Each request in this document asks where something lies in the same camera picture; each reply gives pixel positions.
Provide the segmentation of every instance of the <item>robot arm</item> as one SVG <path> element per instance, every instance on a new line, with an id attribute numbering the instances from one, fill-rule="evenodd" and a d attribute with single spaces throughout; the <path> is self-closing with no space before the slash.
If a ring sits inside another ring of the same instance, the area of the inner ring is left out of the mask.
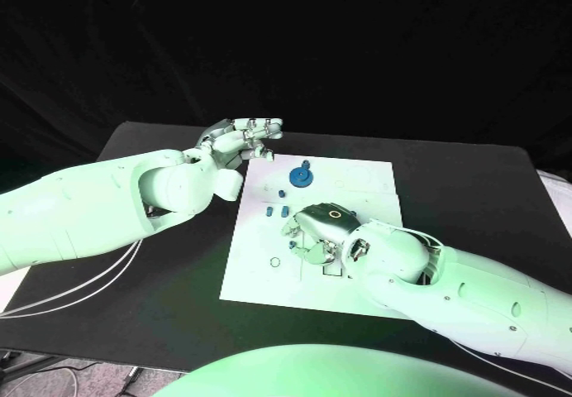
<path id="1" fill-rule="evenodd" d="M 413 235 L 429 236 L 404 230 L 373 219 L 360 224 L 347 209 L 322 203 L 292 216 L 282 234 L 309 234 L 315 246 L 293 248 L 293 255 L 315 265 L 338 258 L 380 308 L 485 354 L 572 373 L 572 296 L 497 261 L 422 243 Z"/>
<path id="2" fill-rule="evenodd" d="M 195 147 L 67 168 L 0 195 L 0 275 L 93 256 L 191 219 L 211 196 L 233 201 L 242 159 L 266 158 L 278 118 L 223 120 Z"/>

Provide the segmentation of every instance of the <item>floor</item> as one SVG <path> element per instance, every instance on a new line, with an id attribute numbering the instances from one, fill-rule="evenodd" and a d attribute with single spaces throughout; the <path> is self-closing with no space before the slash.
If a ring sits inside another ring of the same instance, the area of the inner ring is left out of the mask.
<path id="1" fill-rule="evenodd" d="M 23 354 L 17 357 L 12 363 L 36 358 L 31 354 Z M 54 366 L 74 366 L 82 368 L 92 364 L 92 361 L 67 359 L 54 364 Z M 131 371 L 131 366 L 118 366 L 115 364 L 97 364 L 83 371 L 74 371 L 77 376 L 77 397 L 115 397 L 121 391 L 123 378 Z M 151 396 L 169 382 L 177 380 L 181 374 L 175 372 L 144 370 L 139 378 L 131 384 L 126 392 L 136 397 Z M 10 383 L 0 386 L 0 397 L 72 397 L 73 396 L 73 381 L 67 371 L 50 371 L 36 374 L 17 389 L 10 392 L 17 384 L 27 378 L 27 376 L 15 379 Z"/>

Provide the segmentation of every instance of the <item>robotic hand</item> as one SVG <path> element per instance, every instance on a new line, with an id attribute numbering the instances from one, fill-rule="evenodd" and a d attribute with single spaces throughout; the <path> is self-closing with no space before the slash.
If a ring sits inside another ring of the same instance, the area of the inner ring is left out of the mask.
<path id="1" fill-rule="evenodd" d="M 194 148 L 162 150 L 60 170 L 0 195 L 0 275 L 97 255 L 187 221 L 211 196 L 233 201 L 242 159 L 266 158 L 260 139 L 278 118 L 223 120 Z"/>
<path id="2" fill-rule="evenodd" d="M 314 265 L 340 259 L 380 308 L 485 354 L 572 374 L 570 295 L 420 232 L 374 219 L 361 224 L 340 205 L 321 203 L 295 213 L 282 235 L 298 232 L 316 243 L 292 254 Z"/>

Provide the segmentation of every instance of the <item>small blue piece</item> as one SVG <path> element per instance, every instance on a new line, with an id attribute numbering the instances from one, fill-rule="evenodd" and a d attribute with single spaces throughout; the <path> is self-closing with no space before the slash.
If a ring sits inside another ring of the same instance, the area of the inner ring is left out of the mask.
<path id="1" fill-rule="evenodd" d="M 296 188 L 305 188 L 314 181 L 312 171 L 309 170 L 309 161 L 303 160 L 301 167 L 289 171 L 289 183 Z"/>

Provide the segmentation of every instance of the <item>black background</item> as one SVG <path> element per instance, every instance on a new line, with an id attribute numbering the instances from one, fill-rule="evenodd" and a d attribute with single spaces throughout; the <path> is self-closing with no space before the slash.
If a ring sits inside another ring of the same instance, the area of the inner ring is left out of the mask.
<path id="1" fill-rule="evenodd" d="M 93 161 L 123 121 L 497 143 L 572 160 L 567 0 L 7 1 L 1 186 Z"/>
<path id="2" fill-rule="evenodd" d="M 164 145 L 181 150 L 200 132 L 195 127 L 125 123 L 99 159 Z M 303 150 L 312 156 L 390 161 L 403 225 L 572 293 L 569 234 L 521 149 L 301 133 L 267 143 L 282 154 Z M 244 174 L 244 165 L 239 171 Z M 468 371 L 524 395 L 551 395 L 546 386 L 481 362 L 412 321 L 220 300 L 236 215 L 237 202 L 213 198 L 188 222 L 145 239 L 133 264 L 100 294 L 64 310 L 1 322 L 0 348 L 191 371 L 259 347 L 328 343 L 399 352 Z M 109 227 L 121 227 L 108 221 Z M 10 306 L 89 280 L 122 252 L 33 267 Z M 547 367 L 486 359 L 569 388 L 569 380 Z"/>

